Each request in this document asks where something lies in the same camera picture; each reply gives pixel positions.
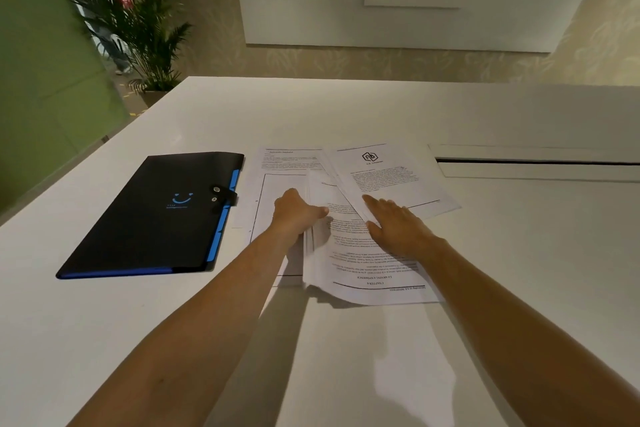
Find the forearm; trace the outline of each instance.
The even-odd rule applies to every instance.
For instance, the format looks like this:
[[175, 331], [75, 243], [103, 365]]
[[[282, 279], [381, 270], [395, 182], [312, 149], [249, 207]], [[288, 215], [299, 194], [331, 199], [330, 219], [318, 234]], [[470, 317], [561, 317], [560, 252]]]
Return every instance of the forearm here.
[[131, 352], [71, 422], [200, 426], [244, 353], [290, 245], [268, 229]]
[[526, 425], [637, 425], [628, 383], [444, 240], [430, 239], [420, 263]]

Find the stack of papers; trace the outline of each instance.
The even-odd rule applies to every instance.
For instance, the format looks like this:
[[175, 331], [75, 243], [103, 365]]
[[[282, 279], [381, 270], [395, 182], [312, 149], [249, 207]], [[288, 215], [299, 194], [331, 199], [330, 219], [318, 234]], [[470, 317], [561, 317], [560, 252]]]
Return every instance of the stack of papers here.
[[287, 254], [275, 286], [316, 286], [363, 305], [439, 300], [422, 266], [384, 252], [365, 225], [376, 220], [363, 194], [393, 199], [423, 220], [459, 207], [404, 152], [389, 144], [262, 149], [249, 176], [253, 186], [243, 207], [249, 242], [269, 226], [273, 203], [288, 188], [330, 209]]

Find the blue folder edge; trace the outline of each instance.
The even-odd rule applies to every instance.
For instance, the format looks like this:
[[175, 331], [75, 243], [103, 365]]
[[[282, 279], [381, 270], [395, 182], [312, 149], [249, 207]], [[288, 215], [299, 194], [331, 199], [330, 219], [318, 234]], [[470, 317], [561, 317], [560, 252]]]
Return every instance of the blue folder edge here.
[[[229, 189], [236, 190], [236, 184], [238, 182], [238, 176], [240, 175], [240, 169], [236, 169], [231, 174], [231, 182], [229, 183]], [[211, 263], [216, 260], [218, 256], [218, 249], [220, 248], [220, 240], [222, 239], [222, 231], [225, 229], [225, 223], [227, 222], [227, 216], [229, 214], [229, 208], [231, 206], [226, 204], [222, 208], [220, 213], [220, 219], [218, 220], [218, 228], [213, 235], [213, 241], [211, 248], [209, 248], [209, 254], [207, 255], [207, 262]], [[158, 275], [164, 273], [172, 273], [171, 267], [158, 267], [158, 268], [145, 268], [145, 269], [128, 269], [128, 270], [101, 270], [92, 272], [71, 272], [64, 274], [60, 278], [91, 278], [91, 277], [123, 277], [125, 275]]]

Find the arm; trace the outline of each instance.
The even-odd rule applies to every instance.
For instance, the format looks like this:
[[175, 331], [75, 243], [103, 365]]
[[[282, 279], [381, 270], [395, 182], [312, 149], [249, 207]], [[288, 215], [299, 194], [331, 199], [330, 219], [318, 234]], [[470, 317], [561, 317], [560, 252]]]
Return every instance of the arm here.
[[151, 331], [68, 427], [200, 427], [242, 358], [287, 250], [327, 213], [294, 189], [278, 198], [271, 226]]
[[419, 261], [528, 427], [636, 426], [640, 396], [563, 330], [436, 237], [408, 209], [363, 196], [386, 251]]

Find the potted plant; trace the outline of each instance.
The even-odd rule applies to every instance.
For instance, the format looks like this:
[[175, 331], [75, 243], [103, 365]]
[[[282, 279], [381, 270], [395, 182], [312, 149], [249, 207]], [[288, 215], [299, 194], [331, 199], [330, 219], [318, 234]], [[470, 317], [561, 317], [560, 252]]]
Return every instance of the potted plant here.
[[180, 73], [172, 68], [172, 63], [191, 24], [169, 27], [172, 4], [168, 0], [71, 2], [84, 9], [81, 17], [94, 36], [105, 40], [105, 34], [110, 33], [119, 38], [116, 43], [121, 52], [140, 75], [129, 86], [149, 106], [180, 83]]

